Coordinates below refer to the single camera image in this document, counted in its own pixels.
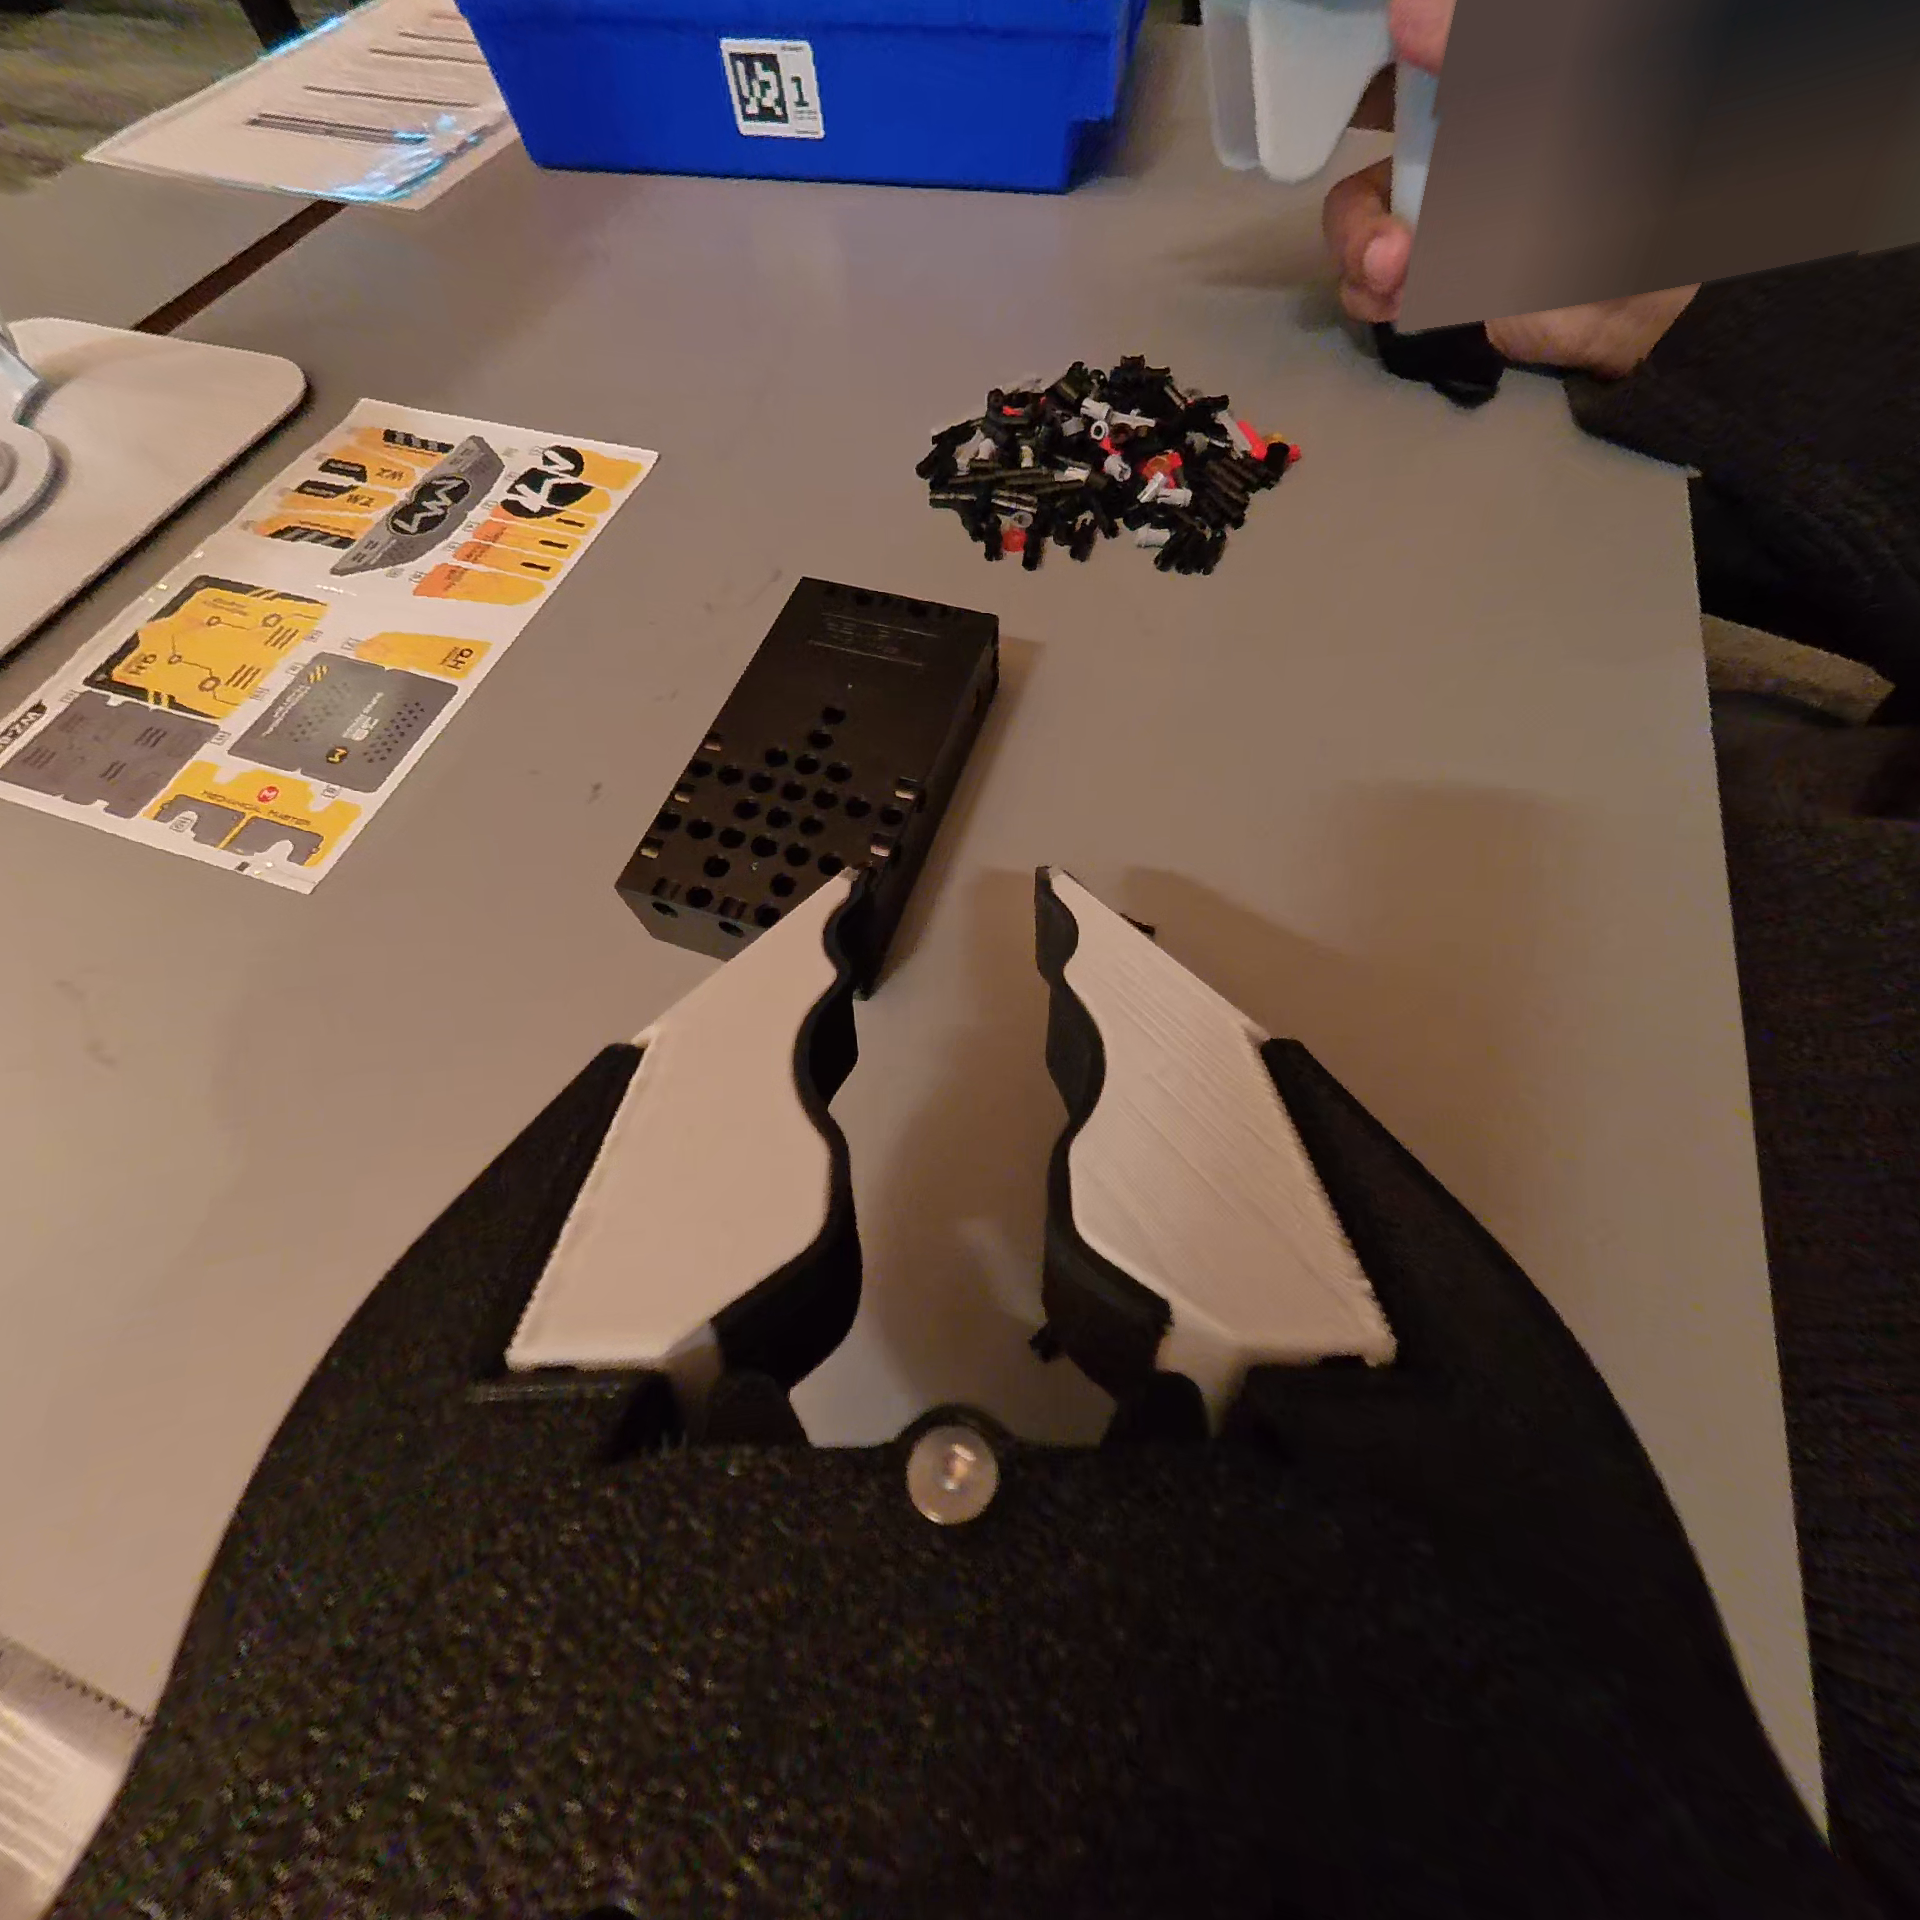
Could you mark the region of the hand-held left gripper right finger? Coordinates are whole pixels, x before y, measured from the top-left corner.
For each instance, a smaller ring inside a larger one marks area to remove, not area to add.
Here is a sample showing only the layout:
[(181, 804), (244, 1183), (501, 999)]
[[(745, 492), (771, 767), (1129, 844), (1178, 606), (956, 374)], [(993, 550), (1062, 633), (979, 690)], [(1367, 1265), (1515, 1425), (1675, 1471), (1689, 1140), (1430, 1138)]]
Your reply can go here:
[(1112, 1428), (1223, 1428), (1267, 1371), (1399, 1360), (1267, 1032), (1062, 866), (1034, 873), (1047, 1155), (1041, 1356)]

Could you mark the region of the blue plastic bin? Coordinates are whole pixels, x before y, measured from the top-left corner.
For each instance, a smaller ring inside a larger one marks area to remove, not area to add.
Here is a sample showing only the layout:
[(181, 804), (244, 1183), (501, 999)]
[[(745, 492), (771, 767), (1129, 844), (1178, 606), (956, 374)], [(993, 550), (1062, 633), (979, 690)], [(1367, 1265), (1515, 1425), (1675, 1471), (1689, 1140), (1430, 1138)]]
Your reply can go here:
[(1066, 194), (1148, 3), (462, 3), (553, 173)]

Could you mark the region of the person's right hand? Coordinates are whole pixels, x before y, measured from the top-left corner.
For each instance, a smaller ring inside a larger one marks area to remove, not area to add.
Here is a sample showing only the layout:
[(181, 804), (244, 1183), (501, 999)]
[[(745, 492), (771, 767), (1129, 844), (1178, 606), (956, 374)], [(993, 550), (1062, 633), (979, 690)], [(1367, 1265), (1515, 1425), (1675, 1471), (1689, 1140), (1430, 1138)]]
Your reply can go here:
[[(1323, 230), (1337, 267), (1339, 306), (1363, 324), (1396, 324), (1413, 229), (1389, 211), (1392, 164), (1376, 162), (1337, 181), (1323, 205)], [(1565, 371), (1616, 383), (1647, 364), (1701, 285), (1666, 288), (1585, 306), (1562, 306), (1484, 324), (1491, 348), (1512, 367)]]

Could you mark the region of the pile of small plastic pins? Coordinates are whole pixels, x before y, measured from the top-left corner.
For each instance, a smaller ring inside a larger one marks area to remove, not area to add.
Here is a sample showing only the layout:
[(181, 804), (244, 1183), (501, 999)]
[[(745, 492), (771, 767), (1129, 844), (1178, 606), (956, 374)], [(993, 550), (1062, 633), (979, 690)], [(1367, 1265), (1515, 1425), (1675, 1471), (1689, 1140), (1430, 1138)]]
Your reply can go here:
[(1034, 573), (1050, 553), (1088, 565), (1125, 544), (1155, 573), (1212, 577), (1299, 462), (1294, 439), (1263, 435), (1231, 396), (1125, 357), (992, 387), (979, 411), (930, 436), (912, 474), (992, 565)]

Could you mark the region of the person's right forearm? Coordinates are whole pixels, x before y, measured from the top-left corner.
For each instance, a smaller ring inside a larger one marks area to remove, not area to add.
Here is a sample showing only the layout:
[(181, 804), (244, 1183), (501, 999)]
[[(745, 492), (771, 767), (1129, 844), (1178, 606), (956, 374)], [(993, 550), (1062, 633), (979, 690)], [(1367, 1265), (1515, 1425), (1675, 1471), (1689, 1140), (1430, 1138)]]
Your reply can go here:
[(1871, 668), (1918, 716), (1918, 245), (1712, 282), (1569, 405), (1689, 472), (1706, 614)]

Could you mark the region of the yellow grey sticker sheet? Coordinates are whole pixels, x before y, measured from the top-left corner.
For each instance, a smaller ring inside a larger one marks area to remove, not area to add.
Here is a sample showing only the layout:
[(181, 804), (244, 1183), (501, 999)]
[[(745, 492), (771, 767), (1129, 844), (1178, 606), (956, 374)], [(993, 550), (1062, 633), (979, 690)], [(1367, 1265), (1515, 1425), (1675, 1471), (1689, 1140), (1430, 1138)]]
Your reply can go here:
[(362, 399), (2, 720), (2, 800), (310, 896), (656, 474)]

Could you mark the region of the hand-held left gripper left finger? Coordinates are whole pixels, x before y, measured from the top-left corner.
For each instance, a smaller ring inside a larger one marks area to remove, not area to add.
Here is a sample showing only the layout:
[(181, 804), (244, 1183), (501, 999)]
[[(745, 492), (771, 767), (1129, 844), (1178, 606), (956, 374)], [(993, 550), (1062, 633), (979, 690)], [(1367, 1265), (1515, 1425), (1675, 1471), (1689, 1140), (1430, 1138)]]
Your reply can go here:
[(863, 1254), (830, 1105), (856, 1064), (863, 908), (861, 875), (830, 875), (636, 1036), (504, 1383), (657, 1377), (695, 1425), (719, 1383), (787, 1398), (838, 1350)]

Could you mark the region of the clear plastic bag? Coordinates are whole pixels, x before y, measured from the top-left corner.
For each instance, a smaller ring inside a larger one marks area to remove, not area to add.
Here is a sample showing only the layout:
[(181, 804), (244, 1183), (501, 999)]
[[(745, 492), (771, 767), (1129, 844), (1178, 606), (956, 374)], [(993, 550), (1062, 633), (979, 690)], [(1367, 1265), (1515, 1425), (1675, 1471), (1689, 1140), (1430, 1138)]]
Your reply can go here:
[(2, 1916), (48, 1913), (147, 1734), (147, 1714), (2, 1639)]

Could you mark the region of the black perforated plastic block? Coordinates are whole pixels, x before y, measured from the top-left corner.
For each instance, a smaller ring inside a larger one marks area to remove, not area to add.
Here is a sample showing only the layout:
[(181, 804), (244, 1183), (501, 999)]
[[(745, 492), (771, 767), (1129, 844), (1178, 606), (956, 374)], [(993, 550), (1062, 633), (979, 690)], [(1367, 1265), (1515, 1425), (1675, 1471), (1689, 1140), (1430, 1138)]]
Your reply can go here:
[(992, 610), (804, 577), (631, 853), (617, 897), (725, 964), (830, 881), (872, 991), (1002, 680)]

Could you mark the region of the paper in clear sleeve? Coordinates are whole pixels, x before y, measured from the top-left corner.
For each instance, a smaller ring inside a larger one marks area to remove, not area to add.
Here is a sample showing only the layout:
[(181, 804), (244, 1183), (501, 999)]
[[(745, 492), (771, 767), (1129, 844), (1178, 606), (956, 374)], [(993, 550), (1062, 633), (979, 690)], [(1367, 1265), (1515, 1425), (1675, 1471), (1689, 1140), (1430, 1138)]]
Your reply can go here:
[(83, 159), (310, 202), (424, 205), (514, 143), (455, 3), (364, 3)]

